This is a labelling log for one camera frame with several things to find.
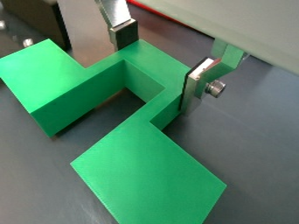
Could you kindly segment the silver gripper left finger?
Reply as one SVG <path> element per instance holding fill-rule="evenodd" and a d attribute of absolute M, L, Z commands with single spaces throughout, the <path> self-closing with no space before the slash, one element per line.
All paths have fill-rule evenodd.
<path fill-rule="evenodd" d="M 94 0 L 106 23 L 109 41 L 118 51 L 138 40 L 137 21 L 132 19 L 126 0 Z"/>

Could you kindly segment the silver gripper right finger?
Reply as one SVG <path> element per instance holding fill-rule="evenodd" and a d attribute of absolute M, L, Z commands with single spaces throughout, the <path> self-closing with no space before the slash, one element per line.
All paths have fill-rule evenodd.
<path fill-rule="evenodd" d="M 178 104 L 178 110 L 184 114 L 192 111 L 196 105 L 194 98 L 201 100 L 205 94 L 214 98 L 220 97 L 226 86 L 220 81 L 220 77 L 238 67 L 245 53 L 237 47 L 216 38 L 210 48 L 210 55 L 212 57 L 205 57 L 184 75 Z"/>

